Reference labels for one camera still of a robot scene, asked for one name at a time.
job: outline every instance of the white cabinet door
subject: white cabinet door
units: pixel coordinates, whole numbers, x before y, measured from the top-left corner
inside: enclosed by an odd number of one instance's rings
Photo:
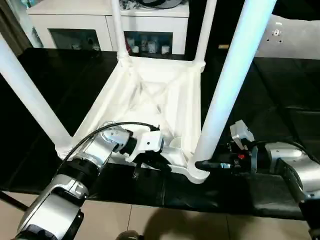
[[[77,30],[87,30],[87,32],[93,32],[93,34],[96,36],[99,48],[102,51],[113,50],[105,16],[30,14],[30,18],[44,48],[57,48],[57,44],[51,32],[52,30],[70,30],[71,32]]]
[[[113,17],[106,16],[106,21],[110,32],[113,51],[117,51],[116,32]],[[172,54],[185,54],[188,27],[187,17],[122,16],[121,22],[123,31],[125,33],[172,33]]]

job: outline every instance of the silver robot arm segment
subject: silver robot arm segment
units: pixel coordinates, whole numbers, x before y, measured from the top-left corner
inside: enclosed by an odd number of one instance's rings
[[[112,152],[125,150],[130,154],[134,147],[135,139],[120,126],[98,133],[62,166],[32,203],[15,239],[73,239],[84,218],[80,208]]]

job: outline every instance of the glass cabinet door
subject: glass cabinet door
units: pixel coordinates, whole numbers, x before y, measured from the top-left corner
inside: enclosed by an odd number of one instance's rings
[[[172,54],[172,32],[125,31],[124,36],[133,53]]]
[[[49,28],[48,30],[57,49],[101,50],[94,29]]]

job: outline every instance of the white cabinet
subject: white cabinet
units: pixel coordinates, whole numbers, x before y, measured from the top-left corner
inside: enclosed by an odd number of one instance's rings
[[[44,48],[113,50],[105,16],[31,14],[30,17]]]
[[[117,51],[110,0],[43,0],[27,10],[45,48]],[[122,10],[133,52],[184,54],[189,4]]]
[[[109,27],[110,38],[113,50],[117,50],[116,32],[114,29],[113,17],[106,16],[106,21]],[[186,17],[149,17],[149,16],[122,16],[122,28],[127,43],[132,48],[130,40],[134,41],[134,46],[138,50],[152,53],[162,53],[162,47],[168,46],[169,53],[184,54],[187,37],[188,18]],[[149,49],[156,46],[156,52]]]

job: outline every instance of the red component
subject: red component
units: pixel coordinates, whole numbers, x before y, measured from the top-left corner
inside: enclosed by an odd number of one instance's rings
[[[245,155],[244,154],[238,154],[238,158],[240,159],[240,160],[242,160],[242,159],[245,159]]]

